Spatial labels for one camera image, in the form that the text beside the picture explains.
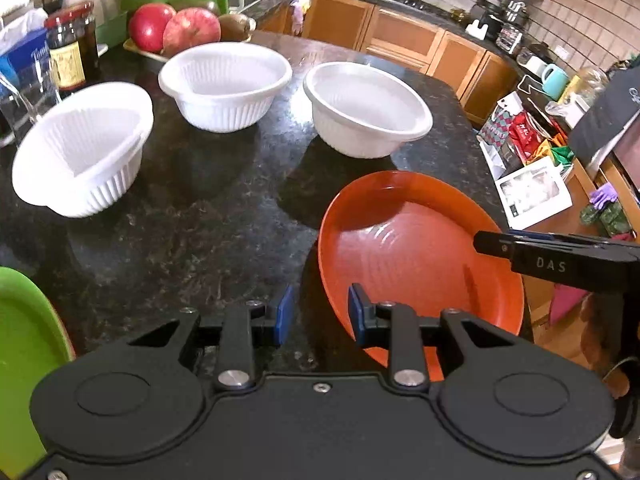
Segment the orange plastic plate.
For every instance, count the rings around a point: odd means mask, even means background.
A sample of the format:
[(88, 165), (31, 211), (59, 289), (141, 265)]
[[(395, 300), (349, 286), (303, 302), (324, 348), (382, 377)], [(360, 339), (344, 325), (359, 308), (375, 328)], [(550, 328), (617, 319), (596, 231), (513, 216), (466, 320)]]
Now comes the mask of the orange plastic plate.
[(497, 229), (469, 196), (424, 174), (380, 171), (352, 181), (326, 208), (318, 238), (335, 316), (350, 333), (348, 289), (358, 283), (374, 302), (408, 304), (432, 318), (458, 309), (518, 334), (522, 278), (473, 247), (476, 232)]

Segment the white ribbed bowl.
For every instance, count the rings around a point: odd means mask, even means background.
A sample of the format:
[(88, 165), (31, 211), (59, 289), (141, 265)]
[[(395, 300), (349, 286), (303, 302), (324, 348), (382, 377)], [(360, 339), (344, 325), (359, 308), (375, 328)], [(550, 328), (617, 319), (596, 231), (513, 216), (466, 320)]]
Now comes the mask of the white ribbed bowl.
[(292, 76), (290, 62), (277, 51), (217, 42), (170, 58), (158, 74), (158, 85), (191, 126), (230, 133), (259, 122)]
[(12, 166), (15, 194), (66, 218), (111, 207), (134, 183), (154, 124), (148, 92), (123, 81), (82, 89), (30, 128)]
[(348, 157), (386, 157), (433, 127), (431, 110), (413, 88), (370, 65), (320, 64), (303, 88), (318, 136)]

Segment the wooden kitchen cabinets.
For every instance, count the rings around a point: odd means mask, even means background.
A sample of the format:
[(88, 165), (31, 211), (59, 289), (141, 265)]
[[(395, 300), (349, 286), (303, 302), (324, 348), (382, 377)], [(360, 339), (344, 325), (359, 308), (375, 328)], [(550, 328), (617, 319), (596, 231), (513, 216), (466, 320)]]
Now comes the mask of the wooden kitchen cabinets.
[[(293, 0), (257, 0), (258, 28), (292, 34)], [(300, 36), (382, 58), (436, 78), (454, 90), (466, 117), (484, 124), (523, 73), (489, 41), (477, 40), (430, 6), (394, 0), (310, 0)]]

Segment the white picture box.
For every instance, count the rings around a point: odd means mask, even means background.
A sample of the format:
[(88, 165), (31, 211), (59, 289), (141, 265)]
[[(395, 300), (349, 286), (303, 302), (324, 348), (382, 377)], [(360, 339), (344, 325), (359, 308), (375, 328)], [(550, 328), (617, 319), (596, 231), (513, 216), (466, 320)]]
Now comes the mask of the white picture box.
[(496, 181), (506, 221), (523, 231), (573, 205), (560, 167), (543, 157)]

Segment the teal mug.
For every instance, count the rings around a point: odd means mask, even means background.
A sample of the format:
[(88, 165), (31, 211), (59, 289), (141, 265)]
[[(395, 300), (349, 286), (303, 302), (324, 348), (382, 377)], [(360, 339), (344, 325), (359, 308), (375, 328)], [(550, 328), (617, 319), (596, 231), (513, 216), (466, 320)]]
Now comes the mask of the teal mug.
[(570, 77), (561, 67), (550, 63), (541, 74), (542, 91), (553, 101), (559, 101), (570, 83)]

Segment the green plastic plate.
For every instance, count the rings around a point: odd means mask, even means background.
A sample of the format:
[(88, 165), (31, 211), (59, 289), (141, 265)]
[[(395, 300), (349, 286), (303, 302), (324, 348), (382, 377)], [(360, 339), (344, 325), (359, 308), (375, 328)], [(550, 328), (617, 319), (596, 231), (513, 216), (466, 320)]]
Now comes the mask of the green plastic plate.
[(1, 269), (1, 471), (19, 477), (44, 448), (29, 415), (35, 386), (73, 361), (68, 333), (44, 293), (24, 274)]

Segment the brown kiwi fruit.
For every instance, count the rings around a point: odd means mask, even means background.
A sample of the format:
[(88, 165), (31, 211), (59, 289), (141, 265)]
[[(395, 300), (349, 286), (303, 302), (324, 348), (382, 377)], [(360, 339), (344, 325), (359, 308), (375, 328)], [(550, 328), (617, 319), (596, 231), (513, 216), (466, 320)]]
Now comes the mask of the brown kiwi fruit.
[(250, 38), (252, 25), (244, 14), (224, 14), (218, 18), (220, 25), (220, 40), (228, 42), (242, 42)]

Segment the red apple right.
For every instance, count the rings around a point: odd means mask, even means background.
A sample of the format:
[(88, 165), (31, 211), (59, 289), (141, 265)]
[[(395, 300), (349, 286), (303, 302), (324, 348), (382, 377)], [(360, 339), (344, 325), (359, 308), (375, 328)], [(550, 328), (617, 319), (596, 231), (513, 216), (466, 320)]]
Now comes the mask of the red apple right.
[(221, 26), (213, 12), (204, 8), (179, 11), (163, 32), (163, 56), (171, 58), (184, 50), (221, 40)]

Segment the red apple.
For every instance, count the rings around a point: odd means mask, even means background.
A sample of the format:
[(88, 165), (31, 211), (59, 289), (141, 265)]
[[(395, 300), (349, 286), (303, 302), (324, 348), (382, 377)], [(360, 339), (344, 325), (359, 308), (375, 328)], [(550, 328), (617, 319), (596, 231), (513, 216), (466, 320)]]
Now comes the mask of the red apple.
[(221, 26), (213, 12), (204, 8), (179, 11), (163, 32), (163, 56), (171, 58), (184, 50), (221, 40)]
[(129, 20), (130, 38), (139, 49), (160, 53), (164, 30), (175, 14), (176, 10), (167, 3), (145, 3)]

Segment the red apple left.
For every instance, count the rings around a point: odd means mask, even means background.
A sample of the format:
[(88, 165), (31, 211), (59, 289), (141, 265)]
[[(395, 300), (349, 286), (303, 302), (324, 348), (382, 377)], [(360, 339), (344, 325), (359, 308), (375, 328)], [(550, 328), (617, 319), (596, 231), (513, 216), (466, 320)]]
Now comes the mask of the red apple left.
[(167, 3), (145, 3), (129, 20), (130, 38), (139, 49), (160, 53), (164, 30), (175, 14), (176, 10)]

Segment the clear glass pitcher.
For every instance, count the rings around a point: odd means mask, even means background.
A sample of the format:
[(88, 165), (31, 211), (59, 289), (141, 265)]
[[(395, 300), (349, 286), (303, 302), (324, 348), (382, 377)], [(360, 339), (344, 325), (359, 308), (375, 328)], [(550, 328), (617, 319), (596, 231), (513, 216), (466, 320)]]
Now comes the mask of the clear glass pitcher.
[(48, 61), (35, 62), (20, 72), (1, 70), (1, 113), (20, 145), (36, 122), (61, 102)]

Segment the blue tissue box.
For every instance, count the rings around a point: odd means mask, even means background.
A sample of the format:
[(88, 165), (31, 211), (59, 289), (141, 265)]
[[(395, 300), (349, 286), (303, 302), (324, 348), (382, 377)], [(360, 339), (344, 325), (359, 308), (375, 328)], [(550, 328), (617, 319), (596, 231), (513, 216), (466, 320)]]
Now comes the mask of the blue tissue box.
[(17, 29), (1, 31), (1, 73), (17, 90), (43, 81), (50, 70), (47, 29), (23, 34)]

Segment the dark sauce jar red lid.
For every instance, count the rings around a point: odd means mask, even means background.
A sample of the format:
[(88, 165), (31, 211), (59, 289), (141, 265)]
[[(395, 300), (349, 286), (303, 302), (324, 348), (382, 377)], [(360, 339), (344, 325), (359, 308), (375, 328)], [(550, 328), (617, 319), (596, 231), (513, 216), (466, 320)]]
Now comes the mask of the dark sauce jar red lid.
[(83, 1), (50, 14), (44, 21), (52, 78), (62, 96), (99, 79), (93, 3)]

